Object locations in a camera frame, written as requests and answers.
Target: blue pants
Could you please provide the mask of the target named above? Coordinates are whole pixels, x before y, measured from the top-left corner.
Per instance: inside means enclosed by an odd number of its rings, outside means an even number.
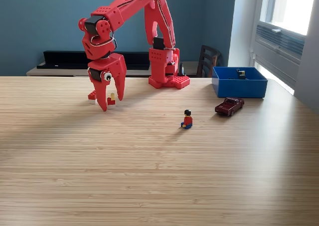
[[[193,126],[193,124],[189,124],[189,125],[186,125],[186,127],[184,128],[185,130],[191,128]]]

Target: white lego brick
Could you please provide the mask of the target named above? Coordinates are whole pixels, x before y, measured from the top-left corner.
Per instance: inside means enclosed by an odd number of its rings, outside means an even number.
[[[89,101],[89,104],[92,104],[92,105],[95,105],[98,103],[98,100],[95,99],[95,100],[88,100]]]
[[[116,105],[108,105],[108,110],[113,110],[116,108]]]

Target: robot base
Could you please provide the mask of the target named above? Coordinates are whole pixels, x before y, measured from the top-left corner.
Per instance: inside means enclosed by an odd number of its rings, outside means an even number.
[[[149,84],[156,89],[162,87],[175,87],[176,89],[182,89],[190,84],[190,78],[188,76],[172,76],[167,83],[159,83],[149,77]]]

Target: googly eye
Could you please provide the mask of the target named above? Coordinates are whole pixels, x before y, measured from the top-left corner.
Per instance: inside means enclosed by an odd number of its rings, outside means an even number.
[[[112,74],[111,73],[105,73],[105,75],[104,75],[104,79],[106,80],[106,81],[110,81],[111,79],[112,79]]]

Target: red shirt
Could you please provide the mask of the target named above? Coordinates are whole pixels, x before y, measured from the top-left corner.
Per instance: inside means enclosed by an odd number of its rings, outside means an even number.
[[[193,118],[191,117],[185,117],[184,118],[184,125],[189,125],[193,123]]]

